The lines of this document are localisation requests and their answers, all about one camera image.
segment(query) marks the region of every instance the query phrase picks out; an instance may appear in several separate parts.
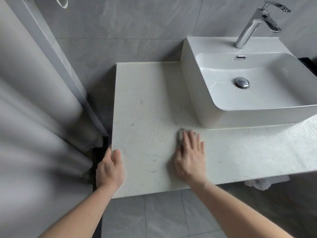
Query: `white towel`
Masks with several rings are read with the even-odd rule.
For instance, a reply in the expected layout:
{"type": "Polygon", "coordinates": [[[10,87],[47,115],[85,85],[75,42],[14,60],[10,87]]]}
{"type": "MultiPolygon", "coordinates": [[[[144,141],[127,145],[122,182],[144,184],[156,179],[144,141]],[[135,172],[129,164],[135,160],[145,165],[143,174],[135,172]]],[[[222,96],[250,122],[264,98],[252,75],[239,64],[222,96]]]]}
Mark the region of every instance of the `white towel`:
{"type": "Polygon", "coordinates": [[[290,180],[289,176],[274,176],[274,177],[267,177],[267,178],[257,179],[257,180],[246,180],[244,184],[250,187],[254,186],[255,188],[259,190],[266,190],[271,186],[271,184],[286,182],[289,180],[290,180]]]}
{"type": "Polygon", "coordinates": [[[62,8],[66,8],[68,6],[68,0],[56,0],[56,1],[62,8]]]}

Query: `white marble countertop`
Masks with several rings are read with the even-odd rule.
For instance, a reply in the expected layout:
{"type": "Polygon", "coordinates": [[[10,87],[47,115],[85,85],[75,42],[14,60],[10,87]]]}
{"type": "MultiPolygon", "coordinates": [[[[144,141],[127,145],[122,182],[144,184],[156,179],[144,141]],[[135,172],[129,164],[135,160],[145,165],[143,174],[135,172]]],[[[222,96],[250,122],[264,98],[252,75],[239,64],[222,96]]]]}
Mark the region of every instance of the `white marble countertop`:
{"type": "Polygon", "coordinates": [[[173,170],[182,127],[201,134],[215,184],[317,170],[317,116],[296,125],[204,129],[179,63],[118,63],[112,147],[122,153],[126,178],[114,198],[187,188],[173,170]]]}

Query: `white curtain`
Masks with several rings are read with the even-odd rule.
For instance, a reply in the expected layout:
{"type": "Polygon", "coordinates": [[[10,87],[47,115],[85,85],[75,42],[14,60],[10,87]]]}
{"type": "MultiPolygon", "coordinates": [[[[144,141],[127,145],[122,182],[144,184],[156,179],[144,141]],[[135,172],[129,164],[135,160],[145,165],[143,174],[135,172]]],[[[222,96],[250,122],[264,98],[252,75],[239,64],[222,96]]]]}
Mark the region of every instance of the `white curtain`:
{"type": "Polygon", "coordinates": [[[37,237],[92,192],[79,181],[101,135],[0,0],[0,237],[37,237]]]}

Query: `faucet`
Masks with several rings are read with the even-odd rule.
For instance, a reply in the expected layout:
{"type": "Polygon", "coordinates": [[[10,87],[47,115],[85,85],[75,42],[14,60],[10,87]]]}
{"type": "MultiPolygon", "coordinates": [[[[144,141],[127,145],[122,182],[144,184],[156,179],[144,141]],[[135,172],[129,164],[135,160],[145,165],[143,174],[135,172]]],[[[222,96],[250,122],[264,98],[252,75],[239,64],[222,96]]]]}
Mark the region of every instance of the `faucet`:
{"type": "Polygon", "coordinates": [[[272,32],[278,33],[281,31],[281,28],[271,18],[270,12],[266,8],[269,4],[271,4],[273,6],[276,6],[283,12],[291,12],[291,10],[275,1],[266,0],[264,2],[265,2],[264,6],[262,8],[259,7],[256,9],[256,12],[253,14],[247,26],[243,29],[237,41],[234,43],[234,46],[236,48],[243,49],[245,47],[250,37],[252,36],[252,34],[255,32],[255,30],[261,24],[262,21],[268,25],[268,27],[271,29],[272,32]]]}

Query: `white rectangular sink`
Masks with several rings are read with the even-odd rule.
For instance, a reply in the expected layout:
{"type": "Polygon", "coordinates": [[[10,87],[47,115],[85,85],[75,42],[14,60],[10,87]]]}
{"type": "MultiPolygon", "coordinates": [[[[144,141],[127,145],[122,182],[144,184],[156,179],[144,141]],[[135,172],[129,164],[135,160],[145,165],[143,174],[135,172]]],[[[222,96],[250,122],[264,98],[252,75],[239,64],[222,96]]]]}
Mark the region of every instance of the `white rectangular sink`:
{"type": "Polygon", "coordinates": [[[205,128],[243,128],[301,122],[317,114],[317,79],[278,38],[189,37],[181,65],[196,118],[205,128]],[[246,56],[236,60],[236,56],[246,56]],[[236,77],[249,81],[246,89],[236,77]]]}

